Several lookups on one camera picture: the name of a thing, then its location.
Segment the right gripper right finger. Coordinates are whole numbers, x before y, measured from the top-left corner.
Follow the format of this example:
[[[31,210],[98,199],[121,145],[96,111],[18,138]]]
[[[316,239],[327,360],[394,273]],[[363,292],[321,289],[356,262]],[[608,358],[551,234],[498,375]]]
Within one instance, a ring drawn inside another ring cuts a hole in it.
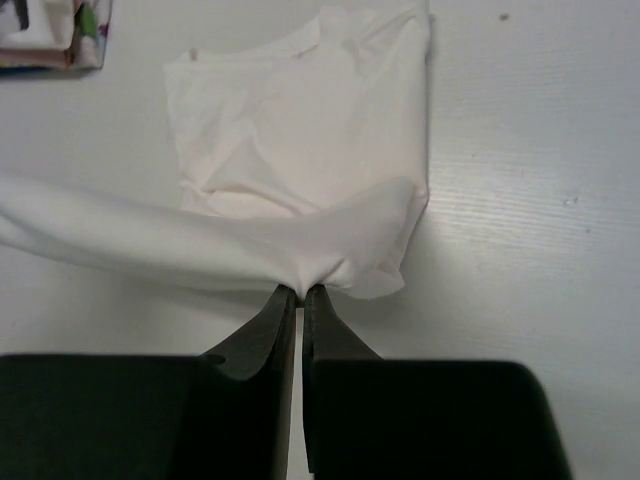
[[[304,302],[303,426],[317,479],[568,479],[541,383],[495,360],[380,357],[321,285]]]

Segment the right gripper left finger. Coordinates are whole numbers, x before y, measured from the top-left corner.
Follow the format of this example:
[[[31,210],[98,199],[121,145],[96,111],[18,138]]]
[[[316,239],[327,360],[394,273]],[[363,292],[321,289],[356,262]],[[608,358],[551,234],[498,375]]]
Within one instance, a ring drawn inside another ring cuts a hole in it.
[[[1,359],[5,479],[283,479],[296,296],[197,356]]]

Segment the white Coca-Cola t-shirt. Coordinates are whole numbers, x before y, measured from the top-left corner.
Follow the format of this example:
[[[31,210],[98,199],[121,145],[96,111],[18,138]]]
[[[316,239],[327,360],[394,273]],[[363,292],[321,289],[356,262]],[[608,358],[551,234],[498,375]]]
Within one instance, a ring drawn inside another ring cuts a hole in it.
[[[164,69],[182,204],[1,177],[1,241],[200,289],[403,287],[429,197],[423,3],[325,7],[263,46]]]

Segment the stack of folded t-shirts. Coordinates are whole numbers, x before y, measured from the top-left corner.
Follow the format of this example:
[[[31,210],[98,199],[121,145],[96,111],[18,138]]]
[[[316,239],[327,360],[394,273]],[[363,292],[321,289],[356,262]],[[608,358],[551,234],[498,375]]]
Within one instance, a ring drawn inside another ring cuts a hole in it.
[[[111,0],[6,0],[1,3],[1,74],[99,70]]]

